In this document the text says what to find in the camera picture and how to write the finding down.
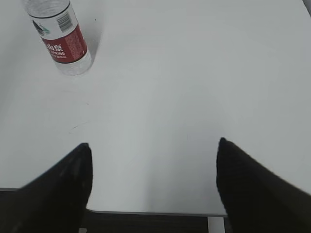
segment white table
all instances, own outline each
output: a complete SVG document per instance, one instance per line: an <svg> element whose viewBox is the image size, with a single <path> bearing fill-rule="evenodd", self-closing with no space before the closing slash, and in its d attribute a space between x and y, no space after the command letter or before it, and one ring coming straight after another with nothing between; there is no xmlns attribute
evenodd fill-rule
<svg viewBox="0 0 311 233"><path fill-rule="evenodd" d="M221 136L311 193L311 20L299 0L73 0L91 70L60 75L18 1L0 7L0 187L81 142L88 208L225 214Z"/></svg>

